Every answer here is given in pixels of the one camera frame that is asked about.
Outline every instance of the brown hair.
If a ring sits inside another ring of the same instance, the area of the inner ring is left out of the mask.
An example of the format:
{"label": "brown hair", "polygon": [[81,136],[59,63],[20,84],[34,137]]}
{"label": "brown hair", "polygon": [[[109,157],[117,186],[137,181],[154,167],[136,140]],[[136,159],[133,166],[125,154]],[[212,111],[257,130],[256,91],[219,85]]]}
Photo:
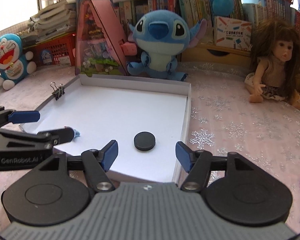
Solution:
{"label": "brown hair", "polygon": [[251,36],[250,68],[255,71],[258,66],[258,57],[272,54],[276,41],[293,42],[292,58],[285,65],[286,81],[283,87],[288,99],[290,99],[296,87],[295,71],[300,67],[300,37],[294,27],[277,19],[261,22],[253,30]]}

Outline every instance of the pink tablecloth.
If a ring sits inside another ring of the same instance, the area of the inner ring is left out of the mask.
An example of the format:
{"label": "pink tablecloth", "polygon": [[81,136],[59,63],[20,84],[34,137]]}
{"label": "pink tablecloth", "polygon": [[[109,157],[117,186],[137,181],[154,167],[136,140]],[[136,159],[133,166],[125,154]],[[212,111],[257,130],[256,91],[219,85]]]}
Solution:
{"label": "pink tablecloth", "polygon": [[[239,152],[286,184],[294,198],[287,224],[299,232],[300,111],[283,102],[250,104],[243,85],[248,70],[208,63],[186,63],[181,68],[189,73],[187,81],[192,84],[188,145],[193,150],[205,149],[220,156],[229,151]],[[50,82],[65,84],[73,77],[71,67],[39,70],[12,90],[0,93],[0,105],[33,110],[50,96]],[[18,130],[11,124],[6,128]],[[0,195],[25,172],[1,172]],[[224,172],[213,172],[210,182],[223,175]],[[8,223],[0,203],[0,231]]]}

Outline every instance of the label printer box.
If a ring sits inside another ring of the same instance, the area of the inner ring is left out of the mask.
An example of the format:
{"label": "label printer box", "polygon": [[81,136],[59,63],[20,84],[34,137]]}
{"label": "label printer box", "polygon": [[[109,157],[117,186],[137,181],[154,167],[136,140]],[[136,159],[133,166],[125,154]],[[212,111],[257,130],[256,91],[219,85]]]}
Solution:
{"label": "label printer box", "polygon": [[250,51],[252,24],[250,22],[216,16],[214,20],[214,44]]}

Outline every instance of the black puck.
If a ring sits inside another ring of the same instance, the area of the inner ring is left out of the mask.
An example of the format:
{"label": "black puck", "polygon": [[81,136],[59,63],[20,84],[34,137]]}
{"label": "black puck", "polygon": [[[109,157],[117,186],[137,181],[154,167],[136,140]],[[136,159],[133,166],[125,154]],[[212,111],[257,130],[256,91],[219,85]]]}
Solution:
{"label": "black puck", "polygon": [[149,151],[155,146],[155,137],[149,132],[140,132],[134,137],[134,146],[140,151]]}

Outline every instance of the wooden drawer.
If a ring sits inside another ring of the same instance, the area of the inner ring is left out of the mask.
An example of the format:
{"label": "wooden drawer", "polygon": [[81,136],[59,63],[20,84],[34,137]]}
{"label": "wooden drawer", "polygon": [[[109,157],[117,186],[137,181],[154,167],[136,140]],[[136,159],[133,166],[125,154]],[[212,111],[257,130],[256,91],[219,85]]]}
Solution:
{"label": "wooden drawer", "polygon": [[237,49],[199,43],[194,48],[186,49],[181,54],[181,61],[212,62],[249,68],[250,53]]}

